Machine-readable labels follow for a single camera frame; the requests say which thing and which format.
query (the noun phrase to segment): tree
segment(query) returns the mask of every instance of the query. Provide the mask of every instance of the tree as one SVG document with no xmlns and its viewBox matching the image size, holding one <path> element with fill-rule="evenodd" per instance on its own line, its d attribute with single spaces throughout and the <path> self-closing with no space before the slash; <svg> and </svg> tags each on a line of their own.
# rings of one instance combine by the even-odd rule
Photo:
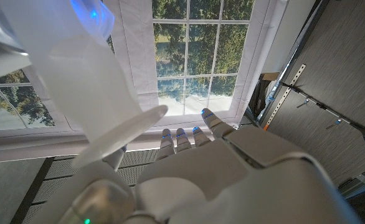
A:
<svg viewBox="0 0 365 224">
<path fill-rule="evenodd" d="M 185 19 L 187 14 L 187 1 L 153 0 L 152 14 L 157 19 Z"/>
<path fill-rule="evenodd" d="M 232 96 L 234 94 L 236 76 L 213 77 L 213 95 Z"/>
<path fill-rule="evenodd" d="M 1 83 L 28 83 L 22 70 L 11 72 L 3 77 L 0 77 Z M 55 122 L 49 114 L 47 108 L 42 104 L 40 98 L 35 93 L 32 86 L 12 86 L 0 87 L 0 91 L 4 94 L 10 104 L 15 107 L 20 115 L 28 117 L 28 124 L 35 121 L 46 126 L 55 126 Z M 6 103 L 0 96 L 0 109 L 5 109 L 11 114 L 16 115 L 16 112 Z"/>
<path fill-rule="evenodd" d="M 248 25 L 221 25 L 214 73 L 237 73 Z"/>
<path fill-rule="evenodd" d="M 191 0 L 190 19 L 218 19 L 220 2 L 216 0 Z M 254 0 L 225 0 L 222 19 L 249 20 Z M 153 0 L 153 17 L 157 19 L 185 19 L 186 1 Z M 184 72 L 187 56 L 187 74 L 210 74 L 216 47 L 217 24 L 190 24 L 188 40 L 185 40 L 184 24 L 153 24 L 156 51 L 156 70 L 158 77 L 177 77 Z M 242 50 L 248 25 L 223 24 L 220 27 L 219 43 L 211 93 L 232 96 L 236 76 L 217 74 L 235 74 L 239 70 Z M 188 55 L 185 45 L 188 41 Z M 197 95 L 207 97 L 210 78 L 187 78 L 185 97 Z M 173 97 L 181 101 L 184 80 L 159 80 L 159 97 Z"/>
</svg>

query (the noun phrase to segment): window frame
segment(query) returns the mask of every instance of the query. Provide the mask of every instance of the window frame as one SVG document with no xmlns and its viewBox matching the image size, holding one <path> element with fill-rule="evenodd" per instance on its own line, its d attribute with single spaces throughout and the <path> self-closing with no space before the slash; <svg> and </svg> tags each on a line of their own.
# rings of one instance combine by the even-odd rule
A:
<svg viewBox="0 0 365 224">
<path fill-rule="evenodd" d="M 241 64 L 242 64 L 242 57 L 244 56 L 244 49 L 245 49 L 245 45 L 247 43 L 247 33 L 250 27 L 250 20 L 225 20 L 222 19 L 222 14 L 223 14 L 223 10 L 224 10 L 224 0 L 220 0 L 220 11 L 219 11 L 219 18 L 218 19 L 190 19 L 190 9 L 191 9 L 191 1 L 187 0 L 187 10 L 186 10 L 186 18 L 185 19 L 156 19 L 153 18 L 153 24 L 185 24 L 186 25 L 186 35 L 185 35 L 185 54 L 184 54 L 184 75 L 183 76 L 171 76 L 171 77 L 156 77 L 156 80 L 173 80 L 173 79 L 183 79 L 184 81 L 184 89 L 183 89 L 183 105 L 184 105 L 184 109 L 182 114 L 180 114 L 180 116 L 184 116 L 186 115 L 186 83 L 187 83 L 187 78 L 201 78 L 201 77 L 210 77 L 210 83 L 209 83 L 209 87 L 208 87 L 208 92 L 207 92 L 207 101 L 206 101 L 206 107 L 209 107 L 209 100 L 210 100 L 210 95 L 211 95 L 211 88 L 212 88 L 212 82 L 213 82 L 213 77 L 223 77 L 223 76 L 235 76 L 235 86 L 236 86 L 236 81 L 238 80 L 238 74 L 239 74 L 239 70 L 241 68 Z M 216 41 L 214 44 L 214 53 L 213 53 L 213 62 L 212 62 L 212 68 L 211 68 L 211 73 L 210 74 L 200 74 L 200 75 L 188 75 L 187 74 L 187 66 L 188 66 L 188 48 L 189 48 L 189 26 L 191 24 L 197 25 L 197 24 L 204 24 L 204 25 L 208 25 L 208 24 L 213 24 L 213 25 L 217 25 L 217 32 L 216 32 Z M 219 37 L 220 37 L 220 29 L 221 29 L 221 25 L 247 25 L 247 29 L 246 29 L 246 33 L 245 33 L 245 41 L 244 41 L 244 46 L 242 47 L 242 55 L 240 57 L 240 63 L 239 63 L 239 69 L 236 73 L 214 73 L 215 69 L 216 69 L 216 60 L 217 60 L 217 50 L 218 50 L 218 46 L 219 46 Z"/>
<path fill-rule="evenodd" d="M 5 83 L 0 84 L 0 87 L 12 87 L 12 86 L 31 86 L 33 87 L 35 93 L 40 98 L 41 103 L 45 106 L 49 114 L 51 115 L 52 119 L 54 120 L 55 126 L 51 127 L 42 127 L 42 128 L 24 128 L 24 129 L 7 129 L 7 130 L 0 130 L 0 138 L 7 138 L 7 137 L 14 137 L 14 136 L 26 136 L 30 134 L 47 134 L 47 133 L 63 133 L 64 135 L 75 135 L 81 134 L 82 130 L 67 120 L 65 115 L 57 111 L 51 97 L 47 94 L 47 90 L 45 86 L 40 81 L 40 78 L 37 76 L 36 70 L 32 66 L 28 66 L 21 69 L 29 83 Z M 6 96 L 1 95 L 2 98 L 5 97 L 5 101 L 9 106 L 10 102 L 8 102 Z"/>
</svg>

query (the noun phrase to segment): blue led light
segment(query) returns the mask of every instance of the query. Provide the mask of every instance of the blue led light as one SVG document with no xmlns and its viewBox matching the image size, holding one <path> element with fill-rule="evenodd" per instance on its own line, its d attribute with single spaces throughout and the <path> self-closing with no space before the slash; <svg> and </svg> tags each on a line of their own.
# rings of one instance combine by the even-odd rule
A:
<svg viewBox="0 0 365 224">
<path fill-rule="evenodd" d="M 212 115 L 214 115 L 213 113 L 211 113 L 211 114 L 209 114 L 209 115 L 207 115 L 205 118 L 203 118 L 203 119 L 206 119 L 207 117 L 210 117 L 210 116 L 212 116 Z"/>
<path fill-rule="evenodd" d="M 90 16 L 91 16 L 91 18 L 96 18 L 96 16 L 97 16 L 97 12 L 96 12 L 96 10 L 95 9 L 93 9 L 92 11 L 91 11 L 91 13 L 90 13 Z"/>
</svg>

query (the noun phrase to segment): floor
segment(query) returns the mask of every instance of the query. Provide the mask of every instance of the floor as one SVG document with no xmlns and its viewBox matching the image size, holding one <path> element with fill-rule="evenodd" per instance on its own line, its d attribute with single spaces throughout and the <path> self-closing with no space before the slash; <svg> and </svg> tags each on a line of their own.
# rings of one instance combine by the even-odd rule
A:
<svg viewBox="0 0 365 224">
<path fill-rule="evenodd" d="M 365 1 L 330 0 L 286 82 L 306 64 L 296 86 L 365 126 Z M 279 102 L 285 87 L 275 102 Z M 365 171 L 361 133 L 291 91 L 267 131 L 302 147 L 318 159 L 338 186 Z M 273 103 L 264 124 L 275 109 Z"/>
<path fill-rule="evenodd" d="M 10 223 L 43 162 L 0 162 L 0 224 Z"/>
</svg>

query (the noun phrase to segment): white window frame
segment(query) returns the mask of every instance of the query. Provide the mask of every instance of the white window frame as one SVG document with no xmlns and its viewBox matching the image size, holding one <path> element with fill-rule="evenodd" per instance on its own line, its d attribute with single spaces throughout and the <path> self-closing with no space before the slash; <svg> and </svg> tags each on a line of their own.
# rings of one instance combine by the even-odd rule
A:
<svg viewBox="0 0 365 224">
<path fill-rule="evenodd" d="M 207 90 L 207 101 L 206 101 L 206 107 L 209 107 L 209 100 L 210 100 L 210 94 L 211 94 L 211 88 L 212 88 L 212 81 L 214 76 L 235 76 L 237 77 L 239 73 L 239 69 L 237 73 L 228 73 L 228 74 L 215 74 L 214 70 L 216 67 L 216 60 L 217 60 L 217 50 L 219 46 L 219 37 L 220 37 L 220 28 L 222 24 L 230 24 L 230 25 L 236 25 L 236 24 L 242 24 L 242 25 L 248 25 L 248 28 L 246 30 L 245 36 L 247 36 L 247 32 L 249 30 L 249 24 L 250 20 L 223 20 L 222 19 L 222 13 L 224 10 L 224 0 L 220 1 L 220 11 L 219 11 L 219 19 L 190 19 L 190 11 L 191 11 L 191 0 L 187 0 L 187 10 L 186 10 L 186 18 L 185 19 L 153 19 L 154 24 L 185 24 L 186 25 L 186 44 L 185 44 L 185 62 L 184 62 L 184 76 L 173 76 L 173 77 L 157 77 L 157 80 L 173 80 L 173 79 L 183 79 L 184 80 L 184 89 L 183 89 L 183 104 L 184 109 L 182 111 L 182 115 L 185 115 L 185 94 L 186 94 L 186 82 L 187 78 L 201 78 L 201 77 L 210 77 L 209 87 Z M 213 54 L 213 62 L 212 62 L 212 69 L 210 74 L 200 74 L 200 75 L 187 75 L 187 63 L 188 63 L 188 43 L 189 43 L 189 25 L 190 24 L 214 24 L 217 25 L 217 32 L 216 32 L 216 41 L 214 46 L 214 54 Z"/>
</svg>

